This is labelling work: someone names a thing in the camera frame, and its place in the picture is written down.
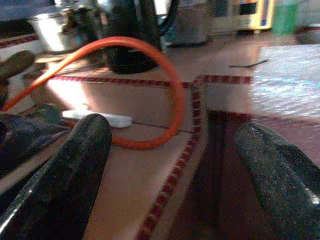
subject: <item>metal pot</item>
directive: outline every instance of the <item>metal pot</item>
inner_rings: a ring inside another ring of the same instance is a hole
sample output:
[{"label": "metal pot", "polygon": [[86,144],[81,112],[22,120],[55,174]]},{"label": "metal pot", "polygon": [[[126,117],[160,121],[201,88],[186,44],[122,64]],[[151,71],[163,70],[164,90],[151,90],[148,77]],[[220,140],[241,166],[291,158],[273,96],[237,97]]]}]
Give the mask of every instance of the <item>metal pot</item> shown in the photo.
[{"label": "metal pot", "polygon": [[49,53],[70,53],[98,39],[89,8],[55,7],[53,10],[38,14],[28,21]]}]

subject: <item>white power strip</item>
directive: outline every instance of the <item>white power strip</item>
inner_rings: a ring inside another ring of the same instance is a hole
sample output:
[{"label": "white power strip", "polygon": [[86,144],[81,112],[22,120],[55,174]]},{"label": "white power strip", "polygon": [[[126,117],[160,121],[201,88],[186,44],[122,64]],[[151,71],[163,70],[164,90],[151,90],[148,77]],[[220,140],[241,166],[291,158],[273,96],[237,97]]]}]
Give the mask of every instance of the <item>white power strip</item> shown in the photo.
[{"label": "white power strip", "polygon": [[104,116],[111,127],[113,128],[126,128],[132,125],[132,117],[130,116],[121,116],[121,115],[113,115],[101,112],[93,112],[88,110],[68,110],[62,112],[62,117],[66,119],[76,119],[80,120],[87,115],[90,114],[100,114]]}]

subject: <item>black cable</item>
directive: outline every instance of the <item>black cable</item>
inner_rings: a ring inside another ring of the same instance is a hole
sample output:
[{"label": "black cable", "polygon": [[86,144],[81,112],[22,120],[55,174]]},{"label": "black cable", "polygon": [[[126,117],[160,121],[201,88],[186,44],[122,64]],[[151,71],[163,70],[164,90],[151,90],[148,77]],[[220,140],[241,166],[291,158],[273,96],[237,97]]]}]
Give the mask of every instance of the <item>black cable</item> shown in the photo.
[{"label": "black cable", "polygon": [[171,25],[174,23],[178,12],[179,0],[171,0],[168,15],[165,20],[160,24],[160,35],[163,36]]}]

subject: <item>orange hose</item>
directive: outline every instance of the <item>orange hose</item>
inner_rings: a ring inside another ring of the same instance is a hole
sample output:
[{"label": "orange hose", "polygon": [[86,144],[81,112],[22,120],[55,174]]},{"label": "orange hose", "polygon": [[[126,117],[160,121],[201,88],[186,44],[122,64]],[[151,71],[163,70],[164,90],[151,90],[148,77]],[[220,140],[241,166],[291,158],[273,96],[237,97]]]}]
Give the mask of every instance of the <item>orange hose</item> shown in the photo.
[{"label": "orange hose", "polygon": [[63,61],[61,61],[55,69],[49,69],[47,72],[39,76],[30,86],[25,88],[16,97],[11,99],[3,107],[2,111],[5,112],[11,107],[13,107],[26,95],[30,94],[35,88],[37,88],[41,84],[44,84],[45,82],[47,82],[51,77],[53,77],[56,73],[58,73],[68,64],[74,62],[75,60],[97,49],[101,49],[105,47],[113,47],[113,46],[124,46],[124,47],[133,48],[133,49],[138,49],[141,52],[145,53],[147,56],[151,57],[154,61],[156,61],[159,64],[159,66],[165,71],[165,73],[169,77],[170,85],[173,88],[173,92],[174,92],[173,97],[175,100],[175,114],[172,122],[169,124],[169,128],[165,131],[163,135],[158,136],[155,139],[146,140],[146,141],[134,141],[134,140],[127,140],[127,139],[114,136],[112,138],[112,142],[123,148],[135,149],[135,150],[151,149],[166,143],[178,132],[179,127],[182,124],[182,121],[184,119],[185,90],[181,84],[181,81],[177,75],[177,72],[174,66],[169,62],[168,58],[165,55],[163,55],[159,50],[157,50],[152,45],[131,37],[113,36],[113,37],[104,38],[98,41],[94,41],[92,43],[89,43],[86,46],[83,46],[77,51],[71,53]]}]

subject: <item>black kettle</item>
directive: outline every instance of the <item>black kettle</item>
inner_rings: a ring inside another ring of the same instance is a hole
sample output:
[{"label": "black kettle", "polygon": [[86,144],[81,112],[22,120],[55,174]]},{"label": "black kettle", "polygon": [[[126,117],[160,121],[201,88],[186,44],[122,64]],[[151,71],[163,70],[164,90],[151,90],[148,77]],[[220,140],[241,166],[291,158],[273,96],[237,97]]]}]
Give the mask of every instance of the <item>black kettle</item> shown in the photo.
[{"label": "black kettle", "polygon": [[[96,0],[102,37],[132,37],[161,50],[160,37],[174,22],[178,3],[179,0],[171,0],[166,19],[158,25],[154,0]],[[136,49],[110,47],[105,51],[108,67],[118,74],[141,73],[157,66],[152,59]]]}]

